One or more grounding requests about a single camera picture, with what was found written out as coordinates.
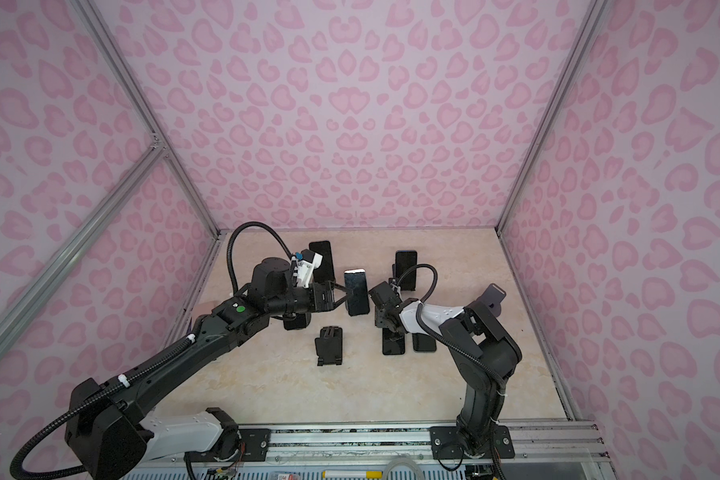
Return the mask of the grey round stand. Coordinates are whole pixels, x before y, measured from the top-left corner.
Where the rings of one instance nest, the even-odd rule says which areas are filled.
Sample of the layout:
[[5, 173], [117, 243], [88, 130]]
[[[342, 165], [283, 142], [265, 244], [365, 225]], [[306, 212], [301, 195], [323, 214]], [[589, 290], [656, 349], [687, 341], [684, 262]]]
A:
[[485, 305], [494, 316], [499, 317], [502, 312], [502, 302], [506, 298], [506, 291], [491, 283], [480, 295], [479, 301]]

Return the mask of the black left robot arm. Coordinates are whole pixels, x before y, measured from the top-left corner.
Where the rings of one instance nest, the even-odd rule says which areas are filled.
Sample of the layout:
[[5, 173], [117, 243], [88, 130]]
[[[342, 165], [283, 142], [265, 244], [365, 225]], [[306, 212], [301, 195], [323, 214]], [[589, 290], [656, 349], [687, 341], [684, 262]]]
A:
[[87, 380], [78, 385], [70, 405], [81, 411], [67, 423], [67, 445], [94, 479], [119, 479], [143, 461], [174, 454], [239, 459], [239, 427], [218, 407], [174, 422], [175, 434], [168, 425], [148, 425], [146, 418], [203, 367], [267, 328], [271, 318], [299, 329], [311, 314], [336, 309], [338, 287], [332, 261], [306, 275], [288, 260], [264, 259], [251, 282], [199, 317], [186, 337], [102, 384]]

